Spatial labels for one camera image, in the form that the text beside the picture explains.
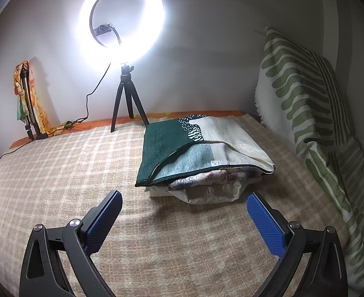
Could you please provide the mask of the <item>orange floral bed sheet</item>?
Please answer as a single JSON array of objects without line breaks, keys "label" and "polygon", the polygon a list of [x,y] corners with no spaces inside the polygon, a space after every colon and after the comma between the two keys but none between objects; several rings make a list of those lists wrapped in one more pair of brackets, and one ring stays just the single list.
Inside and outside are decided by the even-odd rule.
[{"label": "orange floral bed sheet", "polygon": [[[188,115],[210,115],[215,117],[227,117],[227,116],[243,116],[244,113],[241,111],[186,111],[186,112],[169,112],[169,113],[149,113],[147,114],[148,119],[160,119],[160,118],[171,118],[176,119],[179,117],[184,117]],[[134,116],[134,119],[130,119],[129,117],[119,117],[116,119],[117,124],[126,124],[132,121],[140,121],[140,117],[138,115]],[[53,127],[50,131],[50,137],[55,135],[61,135],[66,133],[75,133],[78,131],[85,131],[89,129],[93,129],[96,127],[109,126],[111,124],[111,119],[101,119],[96,121],[84,121],[83,123],[78,123],[73,125],[71,129],[65,129],[63,125],[58,127]],[[19,146],[23,146],[30,142],[29,137],[22,138],[20,140],[15,141],[10,149],[17,148]]]}]

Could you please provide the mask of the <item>checkered beige bed blanket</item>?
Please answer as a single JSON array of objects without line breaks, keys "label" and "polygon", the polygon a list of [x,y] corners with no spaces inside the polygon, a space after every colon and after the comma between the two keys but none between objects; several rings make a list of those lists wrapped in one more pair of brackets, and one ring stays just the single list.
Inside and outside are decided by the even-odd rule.
[{"label": "checkered beige bed blanket", "polygon": [[230,117],[274,162],[231,203],[190,205],[136,187],[144,126],[98,127],[51,137],[0,159],[0,284],[19,293],[29,236],[82,219],[111,191],[122,210],[92,260],[116,296],[254,296],[278,263],[246,201],[255,192],[288,221],[318,231],[307,239],[287,296],[347,296],[341,269],[348,229],[297,156],[249,115]]}]

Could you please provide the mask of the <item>folded cream cloth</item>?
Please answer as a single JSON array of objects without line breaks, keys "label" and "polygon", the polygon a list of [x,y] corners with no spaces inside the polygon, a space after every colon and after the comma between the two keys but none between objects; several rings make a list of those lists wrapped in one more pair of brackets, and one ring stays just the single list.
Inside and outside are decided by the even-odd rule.
[{"label": "folded cream cloth", "polygon": [[194,186],[183,190],[169,190],[166,186],[149,186],[145,191],[149,197],[175,197],[187,204],[220,204],[234,202],[248,186],[260,181],[260,178],[242,180],[227,184]]}]

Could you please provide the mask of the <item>green and cream printed shirt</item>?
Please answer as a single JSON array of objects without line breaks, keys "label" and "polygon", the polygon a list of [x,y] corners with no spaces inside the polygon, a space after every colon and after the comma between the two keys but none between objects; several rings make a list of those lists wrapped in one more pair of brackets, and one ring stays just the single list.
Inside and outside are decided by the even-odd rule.
[{"label": "green and cream printed shirt", "polygon": [[234,119],[190,115],[148,125],[136,187],[170,184],[214,170],[272,174],[269,155]]}]

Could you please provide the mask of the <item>small black tripod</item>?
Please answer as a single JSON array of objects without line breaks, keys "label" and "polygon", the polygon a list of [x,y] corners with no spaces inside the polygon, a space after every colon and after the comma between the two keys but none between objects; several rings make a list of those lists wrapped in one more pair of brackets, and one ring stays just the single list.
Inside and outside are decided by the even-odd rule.
[{"label": "small black tripod", "polygon": [[116,130],[116,120],[118,118],[118,109],[120,107],[122,93],[125,94],[129,118],[130,119],[134,118],[133,104],[135,104],[144,125],[148,126],[150,124],[146,116],[145,110],[142,106],[142,103],[140,101],[139,95],[137,93],[137,89],[132,81],[131,73],[133,70],[134,66],[124,65],[121,67],[120,84],[116,92],[116,99],[114,103],[114,109],[111,120],[111,128],[110,128],[111,133],[113,133]]}]

